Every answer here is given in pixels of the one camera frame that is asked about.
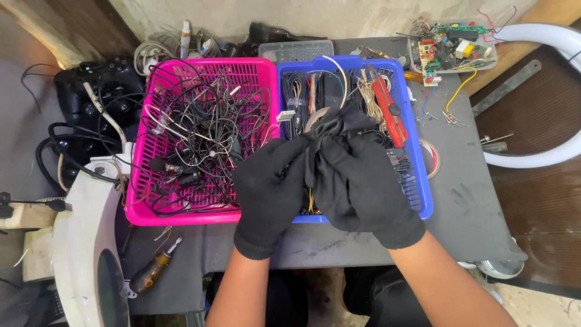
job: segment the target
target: workbench surface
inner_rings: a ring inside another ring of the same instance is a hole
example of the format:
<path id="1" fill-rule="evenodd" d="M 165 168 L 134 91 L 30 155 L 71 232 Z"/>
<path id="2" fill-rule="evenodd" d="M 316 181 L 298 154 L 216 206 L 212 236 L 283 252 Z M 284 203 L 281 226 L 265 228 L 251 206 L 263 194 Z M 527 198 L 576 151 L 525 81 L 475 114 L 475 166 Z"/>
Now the workbench surface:
<path id="1" fill-rule="evenodd" d="M 395 58 L 407 53 L 406 39 L 396 37 L 336 40 L 335 54 L 349 54 L 362 44 L 381 49 Z M 461 91 L 449 108 L 468 127 L 450 125 L 442 115 L 442 103 L 446 104 L 459 85 L 457 75 L 445 75 L 426 105 L 426 111 L 439 120 L 425 116 L 425 126 L 416 124 L 419 136 L 430 141 L 442 157 L 440 171 L 429 181 L 434 212 L 426 225 L 457 261 L 525 260 L 526 254 L 514 244 L 508 232 L 466 93 Z M 408 82 L 408 86 L 418 100 L 413 110 L 419 116 L 426 88 L 414 82 Z M 126 221 L 120 219 L 121 212 L 117 226 L 122 228 Z M 234 223 L 173 227 L 166 245 L 183 237 L 173 262 L 150 293 L 129 299 L 131 314 L 203 310 L 202 276 L 226 268 L 235 227 Z M 163 229 L 140 227 L 133 230 L 127 251 L 121 256 L 126 279 L 153 258 L 156 248 L 166 237 L 159 241 L 153 239 Z M 118 230 L 116 234 L 118 244 L 122 244 L 124 233 Z M 390 264 L 393 261 L 388 251 L 371 233 L 342 232 L 328 223 L 293 224 L 281 237 L 271 259 L 272 269 Z"/>

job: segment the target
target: pink plastic basket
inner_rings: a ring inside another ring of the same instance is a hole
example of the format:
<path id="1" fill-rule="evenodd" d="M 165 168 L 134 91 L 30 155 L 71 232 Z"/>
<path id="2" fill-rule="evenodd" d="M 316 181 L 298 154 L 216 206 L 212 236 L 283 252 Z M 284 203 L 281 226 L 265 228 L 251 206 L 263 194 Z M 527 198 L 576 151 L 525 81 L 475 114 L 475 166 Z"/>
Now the pink plastic basket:
<path id="1" fill-rule="evenodd" d="M 278 76 L 277 68 L 274 64 L 263 58 L 209 58 L 209 59 L 188 59 L 186 64 L 180 61 L 167 61 L 159 65 L 156 74 L 152 75 L 147 97 L 144 100 L 145 105 L 157 105 L 160 102 L 159 95 L 152 95 L 159 90 L 167 88 L 180 88 L 180 76 L 183 80 L 197 78 L 196 71 L 190 67 L 193 66 L 200 74 L 200 77 L 205 81 L 212 83 L 215 81 L 218 72 L 227 75 L 237 85 L 241 85 L 238 91 L 240 95 L 248 95 L 255 93 L 261 87 L 268 87 L 270 90 L 270 97 L 268 93 L 263 91 L 266 100 L 265 106 L 262 110 L 266 111 L 270 107 L 270 122 L 264 124 L 262 127 L 265 131 L 272 124 L 278 125 L 276 117 L 278 115 Z M 151 113 L 159 119 L 160 113 L 158 111 L 151 111 Z M 148 114 L 143 110 L 142 117 Z M 149 133 L 150 129 L 155 129 L 156 124 L 150 119 L 141 119 L 137 142 L 135 143 L 135 154 L 133 157 L 133 164 L 141 167 L 152 176 L 159 176 L 151 172 L 148 166 L 149 160 L 172 151 L 175 141 L 170 140 L 167 135 L 161 134 L 153 136 Z M 263 137 L 278 137 L 278 133 L 262 133 Z M 172 226 L 172 225 L 198 225 L 210 223 L 227 223 L 237 222 L 240 219 L 240 210 L 234 207 L 217 208 L 216 211 L 221 212 L 205 212 L 200 214 L 176 214 L 166 218 L 160 218 L 153 213 L 151 206 L 161 206 L 171 203 L 178 199 L 175 194 L 163 198 L 161 201 L 154 203 L 154 200 L 159 196 L 152 192 L 154 181 L 144 174 L 141 170 L 133 168 L 131 171 L 131 185 L 127 192 L 127 206 L 125 212 L 127 219 L 138 226 Z M 168 211 L 176 211 L 184 207 L 182 202 L 171 204 L 164 209 Z M 204 207 L 204 203 L 196 203 L 190 205 L 191 208 Z"/>

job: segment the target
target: hand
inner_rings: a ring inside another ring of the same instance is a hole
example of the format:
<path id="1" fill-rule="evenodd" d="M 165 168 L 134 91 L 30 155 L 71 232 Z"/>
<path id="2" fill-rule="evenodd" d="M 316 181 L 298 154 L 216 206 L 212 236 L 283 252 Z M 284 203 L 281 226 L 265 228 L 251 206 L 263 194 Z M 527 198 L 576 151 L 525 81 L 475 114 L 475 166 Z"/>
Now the hand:
<path id="1" fill-rule="evenodd" d="M 347 179 L 349 200 L 361 220 L 359 230 L 373 232 L 389 249 L 415 244 L 426 227 L 403 194 L 385 149 L 359 135 L 348 143 L 352 154 L 327 137 L 322 141 L 321 153 Z"/>
<path id="2" fill-rule="evenodd" d="M 234 245 L 246 258 L 270 257 L 278 236 L 298 214 L 308 143 L 303 137 L 275 138 L 234 169 L 234 190 L 242 211 Z"/>

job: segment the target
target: forearm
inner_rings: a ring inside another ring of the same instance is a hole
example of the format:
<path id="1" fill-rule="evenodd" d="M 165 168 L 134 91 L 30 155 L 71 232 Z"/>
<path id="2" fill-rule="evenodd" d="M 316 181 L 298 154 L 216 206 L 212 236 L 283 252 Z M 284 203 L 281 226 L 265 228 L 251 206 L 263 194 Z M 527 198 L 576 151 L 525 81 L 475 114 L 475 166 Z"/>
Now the forearm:
<path id="1" fill-rule="evenodd" d="M 264 326 L 270 259 L 251 260 L 236 247 L 206 320 L 207 327 Z"/>
<path id="2" fill-rule="evenodd" d="M 430 232 L 413 246 L 389 253 L 434 327 L 516 326 Z"/>

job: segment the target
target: metal strip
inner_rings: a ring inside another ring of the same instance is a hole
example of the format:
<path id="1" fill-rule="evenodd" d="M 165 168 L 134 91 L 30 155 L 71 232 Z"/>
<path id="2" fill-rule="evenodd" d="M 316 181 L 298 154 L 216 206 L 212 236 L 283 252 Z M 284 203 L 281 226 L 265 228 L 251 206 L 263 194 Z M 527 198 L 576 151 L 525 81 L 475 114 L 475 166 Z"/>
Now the metal strip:
<path id="1" fill-rule="evenodd" d="M 484 110 L 487 110 L 502 99 L 505 95 L 521 85 L 524 81 L 541 70 L 541 62 L 537 59 L 532 60 L 511 78 L 506 80 L 503 84 L 498 86 L 496 90 L 492 91 L 486 98 L 482 99 L 478 104 L 472 107 L 474 117 L 480 115 Z"/>

